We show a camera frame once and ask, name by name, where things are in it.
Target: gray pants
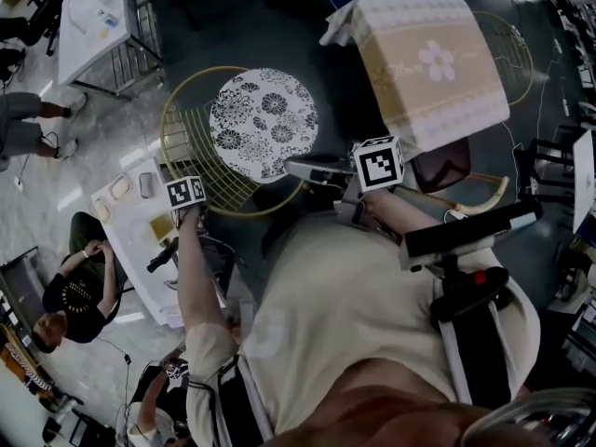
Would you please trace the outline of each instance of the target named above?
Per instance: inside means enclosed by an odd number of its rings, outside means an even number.
[[[41,141],[37,123],[26,122],[39,116],[41,98],[34,93],[9,93],[0,97],[0,149],[2,156],[33,154]]]

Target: black handle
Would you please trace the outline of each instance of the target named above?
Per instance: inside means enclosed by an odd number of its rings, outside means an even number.
[[[171,243],[154,258],[149,265],[147,271],[149,273],[155,272],[162,264],[166,264],[171,259],[172,255],[178,251],[178,237],[174,238]]]

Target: tablecloth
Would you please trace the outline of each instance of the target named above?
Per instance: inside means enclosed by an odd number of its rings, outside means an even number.
[[[352,39],[406,160],[509,118],[503,85],[463,0],[354,0],[321,45]]]

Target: white marker cube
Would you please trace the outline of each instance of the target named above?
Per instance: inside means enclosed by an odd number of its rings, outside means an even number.
[[[362,192],[397,185],[403,181],[404,162],[397,136],[365,141],[354,151],[354,160]]]
[[[182,177],[171,183],[166,183],[166,190],[168,191],[169,204],[172,210],[207,200],[203,182],[198,176]]]

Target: floral placemat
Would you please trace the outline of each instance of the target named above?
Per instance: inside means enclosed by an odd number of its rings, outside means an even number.
[[[312,148],[318,114],[296,78],[262,68],[223,86],[211,106],[210,127],[226,166],[257,183],[273,183],[286,175],[286,158]]]

